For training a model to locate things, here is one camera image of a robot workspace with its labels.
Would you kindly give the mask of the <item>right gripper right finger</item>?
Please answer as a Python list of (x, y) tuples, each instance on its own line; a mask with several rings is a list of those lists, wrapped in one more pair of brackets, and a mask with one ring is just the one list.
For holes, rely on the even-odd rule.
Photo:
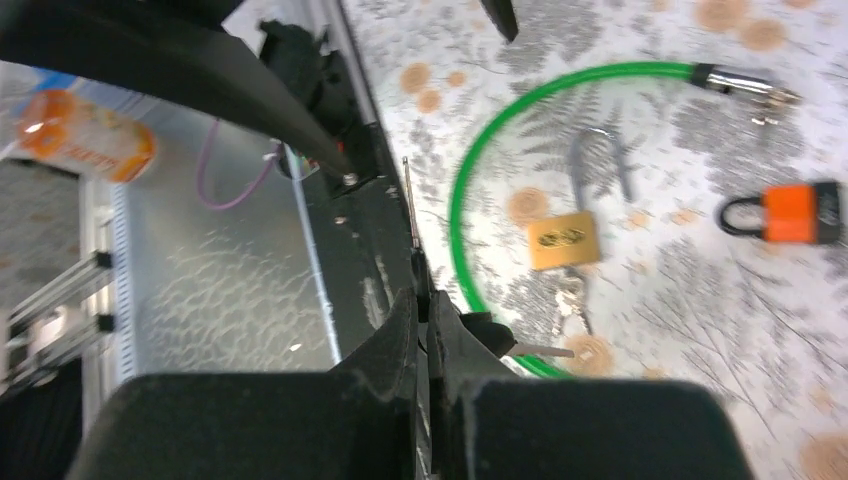
[(429, 305), (431, 458), (442, 479), (750, 479), (724, 409), (677, 380), (527, 379)]

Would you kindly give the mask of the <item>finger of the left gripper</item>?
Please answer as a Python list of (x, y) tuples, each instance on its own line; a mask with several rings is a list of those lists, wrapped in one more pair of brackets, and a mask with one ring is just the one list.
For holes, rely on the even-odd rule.
[(519, 26), (511, 0), (480, 0), (487, 16), (507, 43), (512, 43)]

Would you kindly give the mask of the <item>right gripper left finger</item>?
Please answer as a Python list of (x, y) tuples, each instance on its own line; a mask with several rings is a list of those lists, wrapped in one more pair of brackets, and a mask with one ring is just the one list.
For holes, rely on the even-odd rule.
[(418, 302), (326, 372), (160, 373), (107, 401), (73, 479), (412, 479)]

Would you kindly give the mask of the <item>black head key bunch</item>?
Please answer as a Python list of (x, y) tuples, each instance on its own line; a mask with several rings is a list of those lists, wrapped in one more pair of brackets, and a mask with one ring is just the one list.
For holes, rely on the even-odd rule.
[[(436, 292), (436, 289), (428, 260), (421, 246), (418, 234), (414, 199), (412, 195), (410, 166), (406, 156), (402, 158), (402, 163), (404, 168), (404, 187), (412, 242), (410, 262), (412, 267), (413, 289), (415, 290), (416, 297), (419, 301), (419, 306), (424, 307), (425, 309), (425, 312), (423, 313), (423, 320), (427, 321), (428, 313), (426, 310), (429, 307), (430, 298)], [(497, 358), (502, 358), (504, 356), (516, 357), (528, 355), (547, 355), (563, 358), (575, 357), (575, 352), (572, 350), (518, 342), (510, 328), (495, 322), (490, 312), (471, 312), (463, 314), (456, 308), (456, 306), (453, 306), (453, 308), (465, 330)]]

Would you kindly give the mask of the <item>green cable lock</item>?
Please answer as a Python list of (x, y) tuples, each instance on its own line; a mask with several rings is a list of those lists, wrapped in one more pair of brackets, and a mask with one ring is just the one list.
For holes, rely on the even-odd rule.
[[(696, 68), (628, 62), (522, 85), (472, 144), (451, 193), (449, 238), (471, 307), (572, 359), (523, 359), (539, 376), (686, 378), (745, 390), (790, 372), (807, 305), (791, 296), (792, 258), (719, 229), (718, 208), (800, 178), (806, 141), (793, 119), (753, 120), (753, 99), (695, 87)], [(593, 335), (561, 319), (566, 267), (530, 265), (530, 223), (577, 213), (566, 161), (597, 126), (626, 150), (632, 204), (614, 172), (583, 187), (600, 239), (588, 283)]]

